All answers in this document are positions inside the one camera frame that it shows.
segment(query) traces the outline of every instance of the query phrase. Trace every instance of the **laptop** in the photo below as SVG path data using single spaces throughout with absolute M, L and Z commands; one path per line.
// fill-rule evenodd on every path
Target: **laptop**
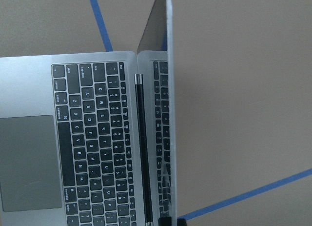
M 0 225 L 176 225 L 171 0 L 131 51 L 0 58 Z

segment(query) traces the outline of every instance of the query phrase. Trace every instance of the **open laptop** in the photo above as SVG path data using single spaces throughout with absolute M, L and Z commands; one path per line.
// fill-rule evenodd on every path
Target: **open laptop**
M 138 54 L 0 58 L 0 74 L 0 225 L 176 225 L 171 0 Z

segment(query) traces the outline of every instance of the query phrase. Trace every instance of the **laptop keyboard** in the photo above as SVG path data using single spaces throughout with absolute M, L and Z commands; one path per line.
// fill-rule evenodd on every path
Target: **laptop keyboard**
M 171 204 L 170 182 L 170 134 L 168 101 L 168 63 L 153 62 L 155 119 L 156 119 L 156 166 L 160 217 L 169 216 Z
M 53 65 L 52 75 L 67 225 L 136 226 L 124 63 Z

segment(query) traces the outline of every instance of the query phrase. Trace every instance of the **space bar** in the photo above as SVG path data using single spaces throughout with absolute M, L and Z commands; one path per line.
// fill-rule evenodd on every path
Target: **space bar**
M 73 186 L 75 185 L 75 174 L 69 122 L 58 123 L 58 131 L 63 185 Z

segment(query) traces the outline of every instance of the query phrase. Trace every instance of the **gray trackpad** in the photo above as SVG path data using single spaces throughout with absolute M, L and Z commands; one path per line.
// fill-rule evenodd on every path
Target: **gray trackpad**
M 61 207 L 53 117 L 0 119 L 0 191 L 4 212 Z

